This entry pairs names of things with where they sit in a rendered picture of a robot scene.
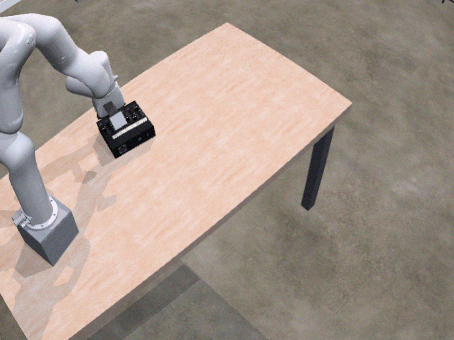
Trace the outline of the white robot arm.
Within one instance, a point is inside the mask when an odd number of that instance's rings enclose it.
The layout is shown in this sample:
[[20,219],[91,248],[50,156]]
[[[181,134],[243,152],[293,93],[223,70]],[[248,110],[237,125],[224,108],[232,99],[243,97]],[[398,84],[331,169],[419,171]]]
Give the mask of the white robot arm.
[[54,17],[22,14],[0,18],[0,163],[9,170],[22,207],[13,223],[17,227],[23,221],[22,228],[40,231],[53,225],[58,207],[47,194],[33,142],[19,132],[23,124],[19,76],[35,47],[55,70],[68,76],[65,86],[73,94],[102,99],[113,91],[118,76],[113,78],[105,52],[88,55]]

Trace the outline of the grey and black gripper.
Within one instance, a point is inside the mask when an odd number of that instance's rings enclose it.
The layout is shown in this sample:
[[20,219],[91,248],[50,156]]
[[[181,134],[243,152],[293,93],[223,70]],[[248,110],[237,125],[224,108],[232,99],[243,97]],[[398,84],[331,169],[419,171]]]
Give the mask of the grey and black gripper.
[[113,93],[110,92],[109,94],[107,94],[102,99],[92,99],[94,110],[96,109],[95,112],[97,112],[98,120],[103,119],[103,118],[109,119],[108,118],[109,114],[107,113],[107,111],[103,107],[103,105],[105,105],[106,103],[112,101],[112,103],[115,105],[115,107],[117,108],[118,111],[123,106],[126,105],[126,103],[124,101],[124,97],[122,95],[122,92],[121,92],[117,82],[115,84],[115,88],[113,89],[113,91],[112,91]]

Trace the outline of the black lighting desk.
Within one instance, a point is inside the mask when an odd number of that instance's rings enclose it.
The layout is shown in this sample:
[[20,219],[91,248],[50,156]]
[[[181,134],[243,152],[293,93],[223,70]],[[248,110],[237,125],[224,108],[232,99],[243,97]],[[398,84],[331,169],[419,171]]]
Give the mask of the black lighting desk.
[[120,110],[127,124],[118,130],[114,130],[109,119],[103,118],[96,122],[115,159],[156,136],[154,125],[135,100]]

